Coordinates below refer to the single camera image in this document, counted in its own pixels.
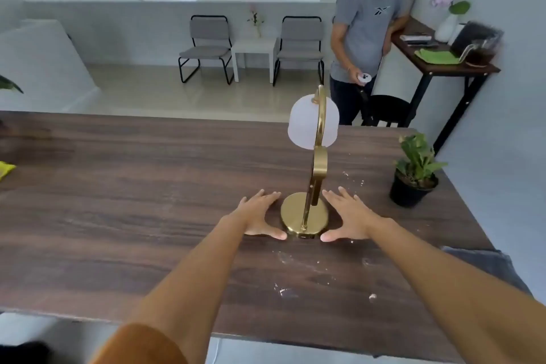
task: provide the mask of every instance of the gold lamp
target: gold lamp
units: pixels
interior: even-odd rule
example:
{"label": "gold lamp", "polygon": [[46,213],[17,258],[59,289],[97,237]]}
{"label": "gold lamp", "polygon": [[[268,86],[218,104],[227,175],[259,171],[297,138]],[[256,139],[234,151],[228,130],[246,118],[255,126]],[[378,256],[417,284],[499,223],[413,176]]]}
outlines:
{"label": "gold lamp", "polygon": [[290,112],[288,137],[297,146],[314,150],[307,193],[294,193],[281,206],[284,225],[299,237],[315,237],[328,224],[328,209],[320,199],[320,190],[328,172],[326,147],[338,138],[339,119],[338,107],[326,96],[323,85],[318,86],[316,94],[300,98]]}

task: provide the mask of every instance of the orange sleeve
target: orange sleeve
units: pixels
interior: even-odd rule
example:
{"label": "orange sleeve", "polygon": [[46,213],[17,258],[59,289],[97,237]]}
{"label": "orange sleeve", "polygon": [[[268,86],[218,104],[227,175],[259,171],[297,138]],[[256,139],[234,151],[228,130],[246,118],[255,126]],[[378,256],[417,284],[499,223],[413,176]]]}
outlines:
{"label": "orange sleeve", "polygon": [[187,364],[178,346],[160,331],[143,325],[120,327],[92,364]]}

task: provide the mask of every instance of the man's hand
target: man's hand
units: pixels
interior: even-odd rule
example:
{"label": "man's hand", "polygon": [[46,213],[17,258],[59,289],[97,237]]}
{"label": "man's hand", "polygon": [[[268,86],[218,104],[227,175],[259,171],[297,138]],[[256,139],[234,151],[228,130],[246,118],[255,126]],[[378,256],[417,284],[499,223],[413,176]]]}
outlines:
{"label": "man's hand", "polygon": [[281,193],[278,191],[266,195],[261,189],[249,200],[243,197],[231,215],[237,216],[246,225],[245,235],[269,235],[283,241],[287,238],[286,232],[265,222],[265,212],[279,197]]}
{"label": "man's hand", "polygon": [[353,84],[366,86],[365,83],[359,81],[358,79],[358,77],[359,76],[361,77],[364,74],[364,72],[360,71],[356,66],[349,67],[347,72],[349,73],[349,77],[351,78],[351,81],[353,82]]}
{"label": "man's hand", "polygon": [[320,240],[332,242],[341,238],[369,239],[368,230],[380,226],[387,219],[374,213],[357,195],[351,197],[343,187],[339,187],[339,191],[339,195],[331,190],[323,190],[322,194],[340,214],[343,226],[324,232]]}
{"label": "man's hand", "polygon": [[385,41],[383,42],[383,56],[387,55],[392,48],[391,37],[392,37],[392,33],[387,32],[385,36]]}

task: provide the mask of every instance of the chair seat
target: chair seat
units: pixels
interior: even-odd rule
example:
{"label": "chair seat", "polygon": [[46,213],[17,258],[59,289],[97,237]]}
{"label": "chair seat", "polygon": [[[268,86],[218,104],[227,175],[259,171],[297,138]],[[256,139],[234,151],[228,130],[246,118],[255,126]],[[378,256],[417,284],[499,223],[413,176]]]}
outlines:
{"label": "chair seat", "polygon": [[184,52],[180,57],[184,59],[219,59],[229,52],[225,46],[195,46]]}
{"label": "chair seat", "polygon": [[281,61],[319,61],[324,58],[324,54],[318,49],[282,49],[279,51],[277,58]]}
{"label": "chair seat", "polygon": [[374,120],[403,123],[410,111],[410,103],[390,95],[372,95],[370,114]]}

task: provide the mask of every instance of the gray t-shirt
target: gray t-shirt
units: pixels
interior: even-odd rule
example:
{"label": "gray t-shirt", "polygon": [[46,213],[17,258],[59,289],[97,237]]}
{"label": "gray t-shirt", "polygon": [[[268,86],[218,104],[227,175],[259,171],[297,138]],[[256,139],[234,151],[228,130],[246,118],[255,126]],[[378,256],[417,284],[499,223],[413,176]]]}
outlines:
{"label": "gray t-shirt", "polygon": [[[345,53],[351,62],[372,77],[377,75],[383,56],[386,31],[393,19],[401,16],[405,0],[337,0],[334,23],[349,25]],[[334,59],[330,75],[351,82],[347,70]]]}

